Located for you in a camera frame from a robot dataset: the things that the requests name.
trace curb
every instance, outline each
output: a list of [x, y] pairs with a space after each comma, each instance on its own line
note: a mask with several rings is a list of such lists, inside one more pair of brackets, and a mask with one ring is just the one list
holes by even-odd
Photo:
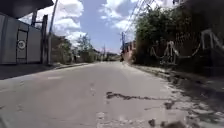
[[195, 86], [198, 88], [201, 88], [203, 90], [211, 91], [214, 93], [219, 93], [224, 95], [224, 86], [216, 86], [218, 82], [212, 81], [209, 79], [206, 79], [204, 77], [200, 77], [197, 75], [192, 75], [190, 76], [189, 74], [185, 73], [180, 73], [180, 72], [175, 72], [175, 71], [170, 71], [170, 72], [161, 72], [161, 71], [156, 71], [152, 69], [145, 69], [145, 67], [141, 66], [135, 66], [135, 65], [130, 65], [131, 67], [134, 67], [136, 69], [139, 69], [141, 71], [153, 74], [157, 77], [166, 79], [167, 81], [173, 83], [174, 85], [180, 85], [185, 83], [188, 83], [189, 86]]
[[54, 70], [71, 68], [71, 67], [78, 67], [78, 66], [84, 66], [84, 65], [88, 65], [88, 64], [87, 63], [82, 63], [82, 64], [73, 64], [73, 65], [63, 65], [63, 66], [54, 68]]

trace building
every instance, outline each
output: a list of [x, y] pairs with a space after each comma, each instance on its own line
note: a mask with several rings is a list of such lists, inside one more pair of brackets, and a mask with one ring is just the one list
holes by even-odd
[[1, 0], [0, 64], [28, 64], [43, 61], [47, 16], [42, 27], [18, 20], [36, 10], [53, 5], [52, 0]]
[[122, 57], [125, 61], [131, 62], [132, 61], [132, 54], [136, 50], [136, 41], [125, 43], [122, 47]]

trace wall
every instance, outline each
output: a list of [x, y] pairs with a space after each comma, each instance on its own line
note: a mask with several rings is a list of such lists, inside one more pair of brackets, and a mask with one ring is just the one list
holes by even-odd
[[132, 61], [131, 60], [132, 54], [133, 54], [133, 51], [136, 49], [135, 43], [136, 42], [130, 42], [130, 43], [127, 43], [125, 45], [125, 51], [124, 51], [124, 54], [123, 54], [123, 58], [127, 62], [131, 62]]
[[[19, 41], [25, 43], [19, 48]], [[40, 63], [41, 30], [0, 15], [0, 64]]]

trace street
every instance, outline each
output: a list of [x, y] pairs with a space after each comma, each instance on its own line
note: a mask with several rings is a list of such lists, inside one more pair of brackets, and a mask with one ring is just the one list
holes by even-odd
[[7, 128], [149, 128], [152, 119], [156, 127], [173, 121], [223, 127], [220, 118], [216, 124], [194, 118], [197, 110], [214, 111], [198, 103], [189, 112], [196, 103], [181, 92], [128, 65], [102, 62], [0, 80], [0, 116]]

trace blue sky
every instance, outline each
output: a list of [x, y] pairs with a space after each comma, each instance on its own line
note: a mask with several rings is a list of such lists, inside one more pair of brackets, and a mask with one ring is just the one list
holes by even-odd
[[[93, 46], [111, 52], [120, 52], [122, 31], [132, 22], [130, 17], [132, 10], [137, 4], [140, 7], [143, 0], [59, 0], [53, 31], [57, 35], [66, 36], [73, 45], [77, 45], [76, 39], [80, 35], [88, 34]], [[156, 3], [163, 5], [164, 1], [156, 0]], [[51, 19], [53, 7], [48, 7], [38, 12], [40, 20], [44, 14]], [[30, 22], [31, 14], [21, 19]], [[134, 25], [127, 33], [127, 40], [134, 38]]]

